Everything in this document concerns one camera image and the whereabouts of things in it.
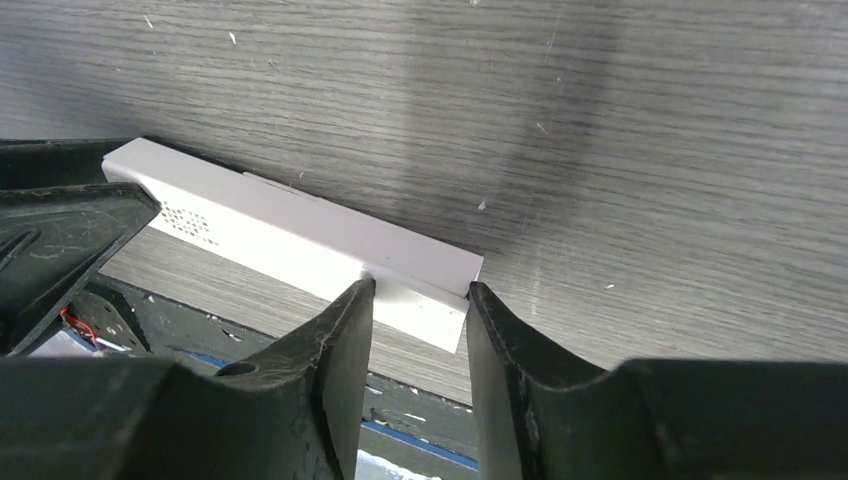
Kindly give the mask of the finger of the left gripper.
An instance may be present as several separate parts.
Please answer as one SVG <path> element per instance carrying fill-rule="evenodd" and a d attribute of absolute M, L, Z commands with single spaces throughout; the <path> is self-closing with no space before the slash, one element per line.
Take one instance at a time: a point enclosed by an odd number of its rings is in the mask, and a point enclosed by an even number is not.
<path fill-rule="evenodd" d="M 21 355 L 161 211 L 138 185 L 1 193 L 1 353 Z"/>
<path fill-rule="evenodd" d="M 1 189 L 106 183 L 103 157 L 129 139 L 2 140 Z"/>

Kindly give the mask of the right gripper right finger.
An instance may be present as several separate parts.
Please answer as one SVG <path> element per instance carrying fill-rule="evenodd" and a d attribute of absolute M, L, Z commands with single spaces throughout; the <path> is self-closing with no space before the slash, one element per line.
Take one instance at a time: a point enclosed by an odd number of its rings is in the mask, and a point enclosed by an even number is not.
<path fill-rule="evenodd" d="M 843 479 L 843 363 L 631 359 L 606 370 L 484 283 L 467 348 L 485 479 Z"/>

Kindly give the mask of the white remote battery cover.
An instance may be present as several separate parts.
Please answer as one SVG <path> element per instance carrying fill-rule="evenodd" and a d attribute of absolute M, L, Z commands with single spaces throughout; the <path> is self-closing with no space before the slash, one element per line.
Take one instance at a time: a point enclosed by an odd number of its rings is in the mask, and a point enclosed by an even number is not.
<path fill-rule="evenodd" d="M 377 322 L 457 351 L 480 255 L 144 138 L 101 168 L 160 204 L 154 229 L 324 300 L 371 278 Z"/>

